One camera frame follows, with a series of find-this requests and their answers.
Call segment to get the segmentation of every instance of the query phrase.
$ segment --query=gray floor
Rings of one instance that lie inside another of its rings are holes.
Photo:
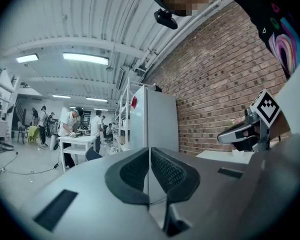
[[[47,138],[46,143],[50,145],[50,139]],[[16,209],[19,209],[33,194],[44,188],[47,184],[54,181],[63,174],[61,165],[61,157],[59,157],[60,149],[50,151],[49,149],[40,149],[38,144],[25,144],[22,141],[17,143],[16,139],[12,141],[14,151],[0,153],[0,168],[17,158],[6,167],[6,171],[0,173],[0,194]],[[106,147],[101,146],[100,154],[107,154]],[[42,172],[52,169],[58,162],[59,166],[51,171],[40,174],[19,175],[15,173],[30,173],[31,171]],[[85,157],[78,155],[78,163],[84,163]]]

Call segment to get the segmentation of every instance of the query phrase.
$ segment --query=ceiling light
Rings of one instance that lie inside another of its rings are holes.
[[[39,59],[38,55],[32,54],[32,55],[27,55],[27,56],[22,56],[22,57],[16,58],[16,61],[18,63],[25,63],[25,62],[37,61],[38,59]]]
[[[64,99],[71,99],[70,96],[63,96],[63,95],[52,95],[55,98],[64,98]]]
[[[95,102],[108,102],[107,99],[102,98],[86,98],[88,101],[95,101]]]
[[[108,109],[95,108],[94,110],[108,111]]]
[[[72,52],[64,52],[62,55],[65,60],[92,62],[92,63],[102,64],[102,65],[109,64],[109,59],[106,57],[100,57],[100,56],[88,55],[82,53],[72,53]]]

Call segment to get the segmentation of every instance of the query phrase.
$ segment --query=black jeans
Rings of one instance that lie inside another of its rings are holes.
[[[46,143],[46,132],[45,132],[45,127],[39,125],[39,129],[40,129],[40,139],[41,139],[41,144],[45,144],[45,143]]]
[[[100,144],[101,144],[100,136],[96,137],[94,143],[95,143],[95,152],[97,152],[99,154],[99,152],[100,152]]]
[[[70,147],[71,144],[70,143],[63,143],[63,148],[68,148]],[[72,159],[71,157],[71,154],[68,154],[68,153],[64,153],[64,163],[65,163],[65,167],[66,166],[69,166],[69,168],[72,168],[74,167],[76,164],[74,162],[74,160]]]

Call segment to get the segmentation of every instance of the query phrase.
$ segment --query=man in white shirt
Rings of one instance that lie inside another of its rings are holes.
[[[76,132],[75,129],[73,129],[73,126],[77,122],[78,117],[81,117],[83,115],[84,111],[81,107],[76,107],[73,111],[67,112],[63,115],[61,115],[60,118],[60,129],[58,131],[58,137],[64,137],[69,136],[70,133]],[[70,147],[70,143],[63,143],[63,148]],[[69,168],[72,168],[75,166],[75,162],[71,157],[71,154],[65,153],[64,154],[64,162],[65,166],[69,166]]]
[[[40,129],[40,139],[41,139],[41,145],[48,147],[46,144],[46,127],[45,127],[45,122],[47,118],[47,113],[46,113],[46,106],[43,106],[41,108],[41,113],[39,116],[39,129]]]
[[[101,110],[96,110],[96,116],[91,120],[91,136],[96,136],[95,139],[95,151],[99,153],[100,151],[100,133],[103,131],[102,128],[102,119],[101,119]]]
[[[110,138],[110,140],[112,141],[114,136],[112,134],[112,128],[111,127],[112,127],[112,123],[109,123],[109,126],[106,128],[106,131],[105,131],[105,136],[107,138]]]

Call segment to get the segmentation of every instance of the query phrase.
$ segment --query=brick wall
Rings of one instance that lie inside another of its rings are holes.
[[[216,13],[177,46],[145,79],[175,96],[180,152],[232,149],[217,141],[231,119],[244,116],[257,93],[285,84],[278,60],[235,2]]]

